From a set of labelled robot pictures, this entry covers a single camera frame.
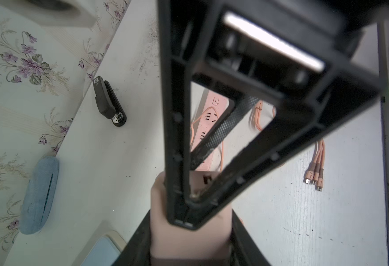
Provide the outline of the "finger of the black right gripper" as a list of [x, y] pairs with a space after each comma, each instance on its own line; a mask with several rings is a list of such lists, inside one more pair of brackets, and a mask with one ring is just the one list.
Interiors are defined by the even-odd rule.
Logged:
[[220, 78], [212, 56], [221, 1], [158, 1], [161, 91], [165, 138], [166, 218], [183, 224], [191, 194], [191, 82]]
[[186, 200], [184, 223], [202, 227], [265, 174], [370, 107], [383, 91], [371, 74], [326, 75], [314, 99], [272, 100], [277, 116], [204, 190]]

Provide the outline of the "pink power strip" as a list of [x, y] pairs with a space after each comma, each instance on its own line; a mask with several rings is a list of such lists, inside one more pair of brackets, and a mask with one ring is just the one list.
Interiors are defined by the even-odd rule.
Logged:
[[[197, 111], [191, 122], [191, 151], [207, 136], [221, 115], [226, 111], [229, 100], [221, 94], [205, 89]], [[197, 171], [219, 171], [223, 169], [224, 143], [217, 146], [208, 158], [196, 168]]]

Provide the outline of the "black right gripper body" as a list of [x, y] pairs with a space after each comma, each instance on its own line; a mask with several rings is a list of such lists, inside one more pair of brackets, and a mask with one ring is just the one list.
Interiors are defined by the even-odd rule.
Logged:
[[209, 1], [194, 70], [263, 99], [374, 99], [383, 83], [352, 63], [389, 1]]

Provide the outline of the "blue kitchen scale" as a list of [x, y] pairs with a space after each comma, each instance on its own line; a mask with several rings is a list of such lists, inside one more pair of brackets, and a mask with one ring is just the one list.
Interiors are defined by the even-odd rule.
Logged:
[[126, 241], [116, 231], [92, 236], [72, 266], [111, 266], [126, 245]]

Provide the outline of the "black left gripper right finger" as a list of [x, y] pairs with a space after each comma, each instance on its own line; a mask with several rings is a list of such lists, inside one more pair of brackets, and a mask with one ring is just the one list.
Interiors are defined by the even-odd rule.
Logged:
[[231, 266], [271, 266], [235, 211], [232, 211], [231, 245]]

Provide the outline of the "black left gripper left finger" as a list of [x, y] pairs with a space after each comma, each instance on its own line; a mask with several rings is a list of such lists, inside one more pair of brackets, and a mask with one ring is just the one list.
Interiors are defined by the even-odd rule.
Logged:
[[132, 235], [121, 254], [112, 264], [113, 266], [150, 266], [150, 211]]

